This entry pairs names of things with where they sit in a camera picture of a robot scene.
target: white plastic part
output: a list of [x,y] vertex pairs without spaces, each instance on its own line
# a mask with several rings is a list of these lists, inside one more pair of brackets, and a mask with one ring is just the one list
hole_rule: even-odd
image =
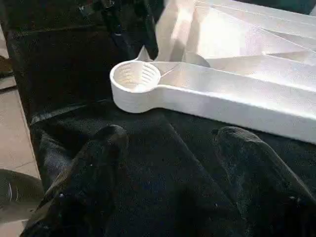
[[230,0],[166,4],[157,59],[143,48],[111,70],[119,108],[166,108],[316,143],[316,18]]

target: black cloth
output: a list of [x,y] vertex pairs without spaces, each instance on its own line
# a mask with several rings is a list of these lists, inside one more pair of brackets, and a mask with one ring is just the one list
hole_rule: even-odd
[[[111,99],[45,119],[31,126],[39,172],[47,190],[57,175],[67,167],[85,142],[100,128],[116,124],[130,137],[131,156],[150,159],[180,156],[195,157],[218,182],[223,183],[223,169],[215,159],[212,145],[214,131],[225,123],[174,111],[156,109],[144,114],[129,114],[118,109]],[[316,146],[255,131],[285,163],[316,192]]]
[[[129,59],[102,17],[81,15],[79,6],[84,3],[0,1],[1,25],[28,124],[110,98],[110,70]],[[163,0],[149,4],[157,21]],[[135,19],[132,6],[124,5],[120,19],[134,50],[139,52],[144,29]]]
[[153,156],[151,148],[135,153],[122,127],[101,129],[53,182],[21,236],[316,235],[314,195],[269,145],[237,127],[213,134],[225,188],[182,141],[166,139],[172,151]]

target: beige floor tile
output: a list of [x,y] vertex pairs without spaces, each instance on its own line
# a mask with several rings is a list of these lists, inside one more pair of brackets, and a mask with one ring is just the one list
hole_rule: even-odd
[[14,76],[7,78],[0,78],[0,89],[8,88],[16,85]]
[[0,94],[0,168],[14,169],[34,161],[17,91]]
[[22,222],[13,222],[0,225],[0,235],[3,237],[18,237],[23,231]]
[[5,57],[5,58],[9,57],[8,50],[6,49],[5,38],[4,38],[4,35],[2,32],[1,26],[0,26],[0,55]]
[[28,164],[25,164],[23,166],[20,166],[20,167],[16,168],[15,171],[40,178],[35,161],[28,163]]

